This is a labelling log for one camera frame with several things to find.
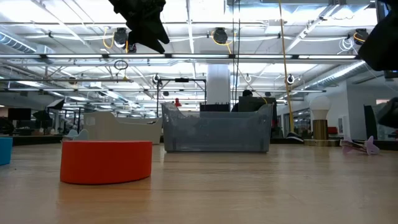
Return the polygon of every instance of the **metal frame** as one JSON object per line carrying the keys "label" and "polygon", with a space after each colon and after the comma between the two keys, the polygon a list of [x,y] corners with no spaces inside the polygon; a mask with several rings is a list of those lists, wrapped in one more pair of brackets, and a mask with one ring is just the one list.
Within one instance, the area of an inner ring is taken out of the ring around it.
{"label": "metal frame", "polygon": [[[160,90],[163,90],[163,88],[169,84],[170,82],[179,82],[178,80],[181,80],[181,78],[160,78],[157,80],[156,83],[156,117],[159,117],[159,92]],[[204,91],[205,92],[205,104],[207,102],[207,80],[205,79],[196,79],[196,78],[184,78],[184,80],[188,80],[188,82],[195,82],[201,90],[198,91]],[[166,83],[162,86],[162,88],[159,88],[159,83],[165,81]],[[204,82],[205,83],[205,89],[203,89],[197,82]]]}

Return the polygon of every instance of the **pillar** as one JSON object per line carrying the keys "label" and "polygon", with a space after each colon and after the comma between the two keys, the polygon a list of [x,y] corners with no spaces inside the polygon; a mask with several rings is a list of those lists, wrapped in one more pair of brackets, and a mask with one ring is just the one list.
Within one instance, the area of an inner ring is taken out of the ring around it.
{"label": "pillar", "polygon": [[210,64],[207,69],[207,104],[229,103],[231,101],[229,64]]}

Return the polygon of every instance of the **red object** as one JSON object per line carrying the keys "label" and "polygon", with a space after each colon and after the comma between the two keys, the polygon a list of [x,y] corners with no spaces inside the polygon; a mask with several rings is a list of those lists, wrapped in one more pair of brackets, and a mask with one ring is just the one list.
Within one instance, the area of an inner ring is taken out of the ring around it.
{"label": "red object", "polygon": [[150,141],[64,141],[60,179],[70,184],[116,184],[150,176]]}
{"label": "red object", "polygon": [[175,99],[175,106],[176,107],[182,106],[180,103],[180,99],[178,99],[178,98]]}
{"label": "red object", "polygon": [[328,127],[328,134],[338,134],[336,127]]}

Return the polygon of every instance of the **white lamp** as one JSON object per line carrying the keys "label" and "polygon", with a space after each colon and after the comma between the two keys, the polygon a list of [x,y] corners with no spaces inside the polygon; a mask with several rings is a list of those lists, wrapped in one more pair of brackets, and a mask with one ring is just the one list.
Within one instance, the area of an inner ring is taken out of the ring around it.
{"label": "white lamp", "polygon": [[326,120],[330,110],[330,100],[325,96],[318,96],[310,102],[310,109],[314,120]]}

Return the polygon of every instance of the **ceiling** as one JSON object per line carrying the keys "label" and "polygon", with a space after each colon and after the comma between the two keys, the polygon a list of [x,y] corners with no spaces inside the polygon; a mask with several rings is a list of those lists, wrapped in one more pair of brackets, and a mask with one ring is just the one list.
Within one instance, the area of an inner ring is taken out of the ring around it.
{"label": "ceiling", "polygon": [[[46,0],[42,1],[46,9],[42,9],[34,0],[0,0],[0,31],[4,30],[16,35],[21,41],[29,44],[45,45],[57,54],[111,54],[124,53],[113,45],[107,49],[103,37],[111,45],[112,33],[118,27],[125,27],[125,19],[115,14],[108,0]],[[213,39],[207,38],[216,27],[224,27],[229,39],[233,32],[239,37],[230,45],[235,54],[281,54],[282,39],[280,34],[280,16],[277,4],[260,4],[258,1],[243,1],[241,10],[235,3],[234,16],[231,5],[224,1],[214,0],[168,0],[161,13],[171,43],[164,45],[166,53],[170,54],[228,54],[227,46],[216,45]],[[283,4],[285,45],[287,54],[322,54],[344,55],[356,54],[359,46],[352,45],[345,49],[342,41],[349,34],[353,35],[358,28],[371,32],[377,24],[376,10],[370,1],[351,0],[345,6],[328,6],[327,0],[303,0],[295,4]],[[317,19],[325,10],[329,15],[321,21]],[[20,54],[20,52],[0,44],[2,54]],[[137,45],[137,53],[153,54],[153,50]],[[149,85],[154,74],[162,78],[188,77],[206,78],[208,61],[182,61],[167,65],[165,60],[159,60],[163,66],[136,66],[126,70],[126,76],[134,83],[103,83],[105,88],[151,88]],[[9,60],[23,66],[24,61]],[[288,63],[287,73],[293,74],[296,82],[309,82],[317,76],[337,67],[332,63]],[[39,65],[25,66],[39,75],[45,74],[45,67]],[[60,67],[50,66],[53,73]],[[284,86],[283,63],[247,63],[239,64],[240,71],[251,77],[250,84],[254,88],[280,89]],[[117,70],[110,66],[79,67],[68,65],[56,71],[52,78],[82,77],[82,78],[114,78]],[[245,89],[248,85],[243,77],[239,79],[238,88]],[[195,88],[194,83],[170,83],[168,88]],[[120,92],[128,100],[151,100],[145,93]],[[203,98],[203,94],[171,93],[168,98]]]}

